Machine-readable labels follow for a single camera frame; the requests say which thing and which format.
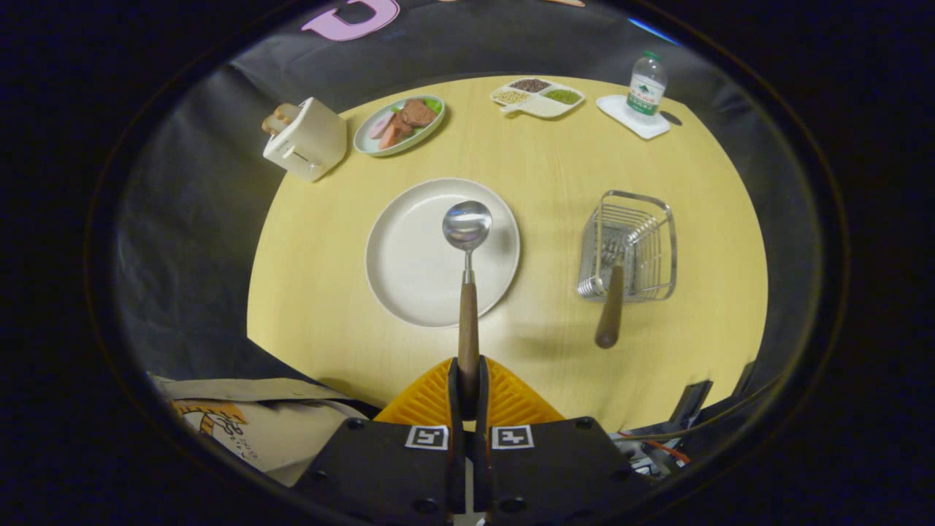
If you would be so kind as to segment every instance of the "round wooden table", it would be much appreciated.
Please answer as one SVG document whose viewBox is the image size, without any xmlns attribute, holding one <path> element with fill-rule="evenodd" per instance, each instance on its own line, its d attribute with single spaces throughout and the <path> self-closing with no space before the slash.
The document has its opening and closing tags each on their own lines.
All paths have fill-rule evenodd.
<svg viewBox="0 0 935 526">
<path fill-rule="evenodd" d="M 367 116 L 404 96 L 439 96 L 450 112 L 409 151 L 374 158 L 349 147 L 315 183 L 282 180 L 253 262 L 248 336 L 302 373 L 380 406 L 454 356 L 457 329 L 414 327 L 380 306 L 364 252 L 394 197 L 458 177 L 500 194 L 522 240 L 507 296 L 481 318 L 482 354 L 565 417 L 594 416 L 608 431 L 668 419 L 684 386 L 701 380 L 713 380 L 706 405 L 722 400 L 756 358 L 767 309 L 763 239 L 730 159 L 673 100 L 662 110 L 683 124 L 639 138 L 597 108 L 599 97 L 626 93 L 607 82 L 550 78 L 587 100 L 556 120 L 506 117 L 489 95 L 516 78 L 425 86 L 342 113 L 350 141 Z M 583 300 L 575 286 L 584 225 L 609 189 L 669 204 L 679 277 L 670 299 L 625 304 L 620 340 L 604 350 L 594 344 L 603 304 Z"/>
</svg>

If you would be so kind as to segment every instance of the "sliced meat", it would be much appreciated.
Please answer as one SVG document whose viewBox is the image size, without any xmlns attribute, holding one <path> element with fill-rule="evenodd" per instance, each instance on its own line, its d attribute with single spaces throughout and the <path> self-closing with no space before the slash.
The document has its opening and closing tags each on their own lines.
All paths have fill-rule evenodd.
<svg viewBox="0 0 935 526">
<path fill-rule="evenodd" d="M 377 122 L 370 127 L 370 131 L 367 132 L 367 136 L 371 139 L 379 139 L 382 137 L 383 131 L 386 130 L 386 126 L 390 124 L 390 120 L 393 119 L 393 115 L 395 114 L 390 111 L 378 119 Z"/>
<path fill-rule="evenodd" d="M 437 117 L 435 112 L 426 106 L 421 98 L 407 100 L 403 110 L 398 114 L 406 124 L 420 128 L 432 124 L 432 121 Z"/>
<path fill-rule="evenodd" d="M 383 132 L 383 137 L 380 138 L 380 149 L 386 150 L 390 146 L 396 144 L 396 140 L 399 138 L 399 128 L 395 127 L 393 123 L 386 126 L 386 131 Z"/>
<path fill-rule="evenodd" d="M 406 124 L 406 121 L 404 121 L 400 115 L 402 115 L 402 111 L 393 114 L 390 126 L 395 126 L 396 129 L 399 130 L 400 137 L 408 137 L 412 135 L 412 126 Z"/>
</svg>

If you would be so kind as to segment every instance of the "wooden handle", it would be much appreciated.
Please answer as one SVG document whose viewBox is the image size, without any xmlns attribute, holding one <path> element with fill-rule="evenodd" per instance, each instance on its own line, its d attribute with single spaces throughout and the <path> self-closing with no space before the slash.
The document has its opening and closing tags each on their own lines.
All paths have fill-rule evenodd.
<svg viewBox="0 0 935 526">
<path fill-rule="evenodd" d="M 607 303 L 597 323 L 594 343 L 602 349 L 610 349 L 620 336 L 620 312 L 624 306 L 624 268 L 617 265 L 611 270 L 611 286 L 607 289 Z"/>
<path fill-rule="evenodd" d="M 477 286 L 461 284 L 461 320 L 458 333 L 458 393 L 461 415 L 471 420 L 476 413 L 481 351 L 477 334 Z"/>
</svg>

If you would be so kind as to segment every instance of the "plastic bottle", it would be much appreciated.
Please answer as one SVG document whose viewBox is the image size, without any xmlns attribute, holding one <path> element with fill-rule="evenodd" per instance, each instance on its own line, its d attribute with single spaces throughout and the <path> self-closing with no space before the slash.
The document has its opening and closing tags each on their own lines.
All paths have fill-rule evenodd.
<svg viewBox="0 0 935 526">
<path fill-rule="evenodd" d="M 666 92 L 666 72 L 659 57 L 648 51 L 633 66 L 630 95 L 626 97 L 626 111 L 642 124 L 655 122 L 662 94 Z"/>
</svg>

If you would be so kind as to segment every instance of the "white tray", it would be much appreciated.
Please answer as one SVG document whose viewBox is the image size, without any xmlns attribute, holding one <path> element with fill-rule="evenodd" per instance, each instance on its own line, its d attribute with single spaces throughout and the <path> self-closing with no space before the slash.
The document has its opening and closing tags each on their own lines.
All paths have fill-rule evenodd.
<svg viewBox="0 0 935 526">
<path fill-rule="evenodd" d="M 644 124 L 630 116 L 626 111 L 626 95 L 607 95 L 597 100 L 597 107 L 607 113 L 620 124 L 630 128 L 637 135 L 644 139 L 652 139 L 657 135 L 662 135 L 672 128 L 669 121 L 657 113 L 653 115 L 653 121 L 650 124 Z"/>
<path fill-rule="evenodd" d="M 528 91 L 517 88 L 510 88 L 510 84 L 518 82 L 519 80 L 542 80 L 543 82 L 548 82 L 550 85 L 548 87 L 542 88 L 542 91 L 537 93 L 529 93 Z M 578 99 L 578 102 L 575 102 L 574 104 L 563 104 L 557 100 L 552 100 L 551 98 L 543 96 L 554 90 L 569 90 L 570 92 L 578 94 L 580 99 Z M 553 119 L 554 117 L 564 115 L 565 113 L 568 113 L 569 111 L 577 108 L 582 104 L 582 102 L 584 102 L 584 94 L 572 88 L 571 86 L 552 82 L 551 80 L 547 79 L 540 79 L 538 77 L 523 77 L 521 79 L 511 80 L 490 92 L 490 99 L 500 106 L 507 106 L 508 103 L 496 100 L 494 98 L 494 95 L 505 91 L 529 95 L 529 98 L 523 101 L 523 106 L 519 107 L 517 111 L 524 111 L 530 115 L 542 117 L 543 119 Z"/>
<path fill-rule="evenodd" d="M 453 205 L 480 201 L 493 226 L 472 255 L 478 315 L 506 294 L 520 261 L 520 230 L 496 193 L 466 179 L 417 184 L 393 199 L 367 240 L 367 282 L 392 315 L 419 327 L 457 327 L 464 252 L 445 241 L 441 219 Z"/>
</svg>

